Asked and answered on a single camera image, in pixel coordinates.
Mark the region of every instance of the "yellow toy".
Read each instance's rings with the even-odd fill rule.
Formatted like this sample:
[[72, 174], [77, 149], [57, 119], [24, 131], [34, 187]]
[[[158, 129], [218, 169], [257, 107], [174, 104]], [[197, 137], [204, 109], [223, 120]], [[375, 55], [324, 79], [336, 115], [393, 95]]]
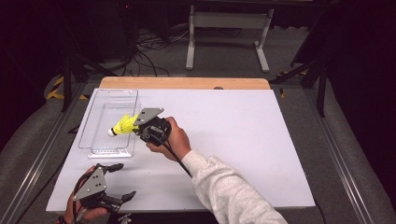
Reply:
[[108, 136], [114, 137], [121, 133], [132, 133], [133, 130], [139, 129], [138, 126], [134, 126], [138, 114], [131, 117], [128, 114], [124, 115], [122, 119], [111, 129], [108, 130]]

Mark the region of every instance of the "clear plastic bin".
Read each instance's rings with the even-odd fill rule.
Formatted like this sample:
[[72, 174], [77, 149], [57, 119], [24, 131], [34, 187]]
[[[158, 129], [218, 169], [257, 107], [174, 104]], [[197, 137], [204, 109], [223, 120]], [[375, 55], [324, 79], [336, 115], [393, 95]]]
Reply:
[[107, 131], [125, 115], [140, 111], [138, 90], [100, 90], [92, 95], [88, 117], [82, 124], [78, 147], [88, 149], [90, 158], [118, 158], [134, 155], [134, 133], [110, 137]]

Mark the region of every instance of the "wooden edge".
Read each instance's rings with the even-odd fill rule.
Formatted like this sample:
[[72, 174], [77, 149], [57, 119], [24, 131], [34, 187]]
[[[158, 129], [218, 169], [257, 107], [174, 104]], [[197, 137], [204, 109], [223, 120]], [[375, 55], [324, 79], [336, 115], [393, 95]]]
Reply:
[[264, 78], [104, 77], [102, 89], [271, 90]]

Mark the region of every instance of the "gray sleeve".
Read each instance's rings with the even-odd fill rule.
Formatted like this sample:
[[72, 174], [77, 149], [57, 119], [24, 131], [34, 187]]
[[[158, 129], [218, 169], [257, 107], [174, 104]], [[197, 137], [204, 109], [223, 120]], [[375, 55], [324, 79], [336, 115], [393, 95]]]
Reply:
[[192, 150], [182, 160], [200, 202], [219, 223], [287, 223], [233, 168]]

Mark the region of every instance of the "white table surface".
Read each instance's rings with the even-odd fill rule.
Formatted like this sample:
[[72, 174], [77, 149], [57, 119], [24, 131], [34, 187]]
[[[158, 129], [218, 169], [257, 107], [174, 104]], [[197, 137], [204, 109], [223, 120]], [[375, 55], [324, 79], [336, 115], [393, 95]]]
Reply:
[[[164, 108], [159, 117], [175, 117], [193, 149], [239, 170], [275, 208], [315, 206], [273, 91], [139, 90], [139, 100], [142, 108]], [[140, 139], [132, 158], [90, 159], [87, 149], [78, 148], [81, 133], [78, 130], [47, 211], [63, 212], [78, 178], [96, 163], [124, 163], [122, 170], [106, 174], [107, 195], [120, 198], [137, 191], [121, 212], [205, 209], [179, 164], [152, 153]]]

